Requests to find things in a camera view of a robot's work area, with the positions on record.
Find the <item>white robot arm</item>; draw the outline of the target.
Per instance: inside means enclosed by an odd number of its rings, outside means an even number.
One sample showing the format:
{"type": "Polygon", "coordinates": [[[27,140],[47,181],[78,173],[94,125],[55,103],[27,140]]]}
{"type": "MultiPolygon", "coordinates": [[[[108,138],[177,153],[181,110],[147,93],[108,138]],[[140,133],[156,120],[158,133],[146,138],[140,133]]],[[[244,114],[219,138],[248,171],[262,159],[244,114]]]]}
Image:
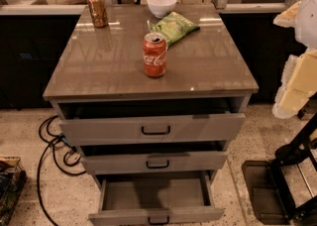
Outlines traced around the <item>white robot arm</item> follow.
{"type": "Polygon", "coordinates": [[[294,29],[295,40],[306,47],[286,61],[272,107],[280,119],[296,115],[317,92],[317,0],[301,0],[277,15],[275,25],[294,29]]]}

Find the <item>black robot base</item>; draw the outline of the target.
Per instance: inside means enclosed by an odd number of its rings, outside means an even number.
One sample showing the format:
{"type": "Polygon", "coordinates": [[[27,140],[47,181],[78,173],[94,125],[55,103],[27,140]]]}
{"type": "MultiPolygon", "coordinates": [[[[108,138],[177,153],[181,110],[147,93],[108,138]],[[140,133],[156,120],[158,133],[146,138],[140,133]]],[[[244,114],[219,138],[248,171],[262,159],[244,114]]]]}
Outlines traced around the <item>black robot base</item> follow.
{"type": "Polygon", "coordinates": [[[275,151],[271,161],[245,161],[244,179],[256,218],[264,225],[317,226],[317,196],[297,206],[283,173],[283,168],[310,160],[317,170],[317,113],[295,138],[275,151]]]}

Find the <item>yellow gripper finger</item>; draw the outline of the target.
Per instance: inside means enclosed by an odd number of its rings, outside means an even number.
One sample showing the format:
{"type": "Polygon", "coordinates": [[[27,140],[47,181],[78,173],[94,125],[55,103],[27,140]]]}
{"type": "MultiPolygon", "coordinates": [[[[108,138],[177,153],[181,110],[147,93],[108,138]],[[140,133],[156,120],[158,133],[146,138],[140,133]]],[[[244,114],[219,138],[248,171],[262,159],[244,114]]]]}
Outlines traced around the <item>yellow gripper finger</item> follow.
{"type": "Polygon", "coordinates": [[[300,4],[301,2],[298,1],[294,3],[292,6],[290,6],[287,10],[278,14],[274,18],[273,23],[283,28],[294,28],[295,19],[296,19],[296,15],[297,15],[300,4]]]}
{"type": "Polygon", "coordinates": [[[288,119],[296,115],[317,92],[317,50],[308,49],[301,56],[290,55],[285,63],[281,87],[278,89],[272,114],[288,119]]]}

